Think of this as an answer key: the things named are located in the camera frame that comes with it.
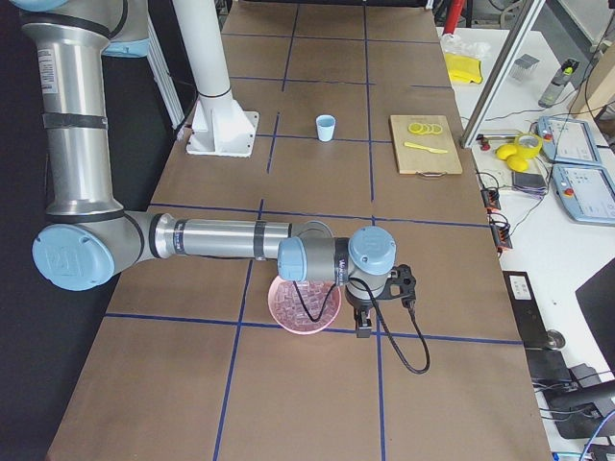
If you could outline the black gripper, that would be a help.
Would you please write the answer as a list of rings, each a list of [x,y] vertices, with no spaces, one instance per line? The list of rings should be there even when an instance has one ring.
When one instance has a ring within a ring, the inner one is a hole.
[[[378,295],[382,293],[384,286],[363,286],[360,283],[348,283],[345,285],[345,295],[348,303],[357,309],[354,311],[356,338],[369,338],[373,332],[371,314],[369,311],[374,305],[378,305]]]

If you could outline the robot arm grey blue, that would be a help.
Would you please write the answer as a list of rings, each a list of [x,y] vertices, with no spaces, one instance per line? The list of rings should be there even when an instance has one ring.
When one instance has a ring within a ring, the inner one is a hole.
[[[365,337],[402,269],[392,235],[366,227],[334,237],[319,222],[179,220],[126,210],[112,190],[103,57],[149,53],[144,1],[21,1],[35,43],[54,198],[35,238],[34,263],[58,287],[83,291],[139,262],[192,255],[273,259],[282,279],[341,286]]]

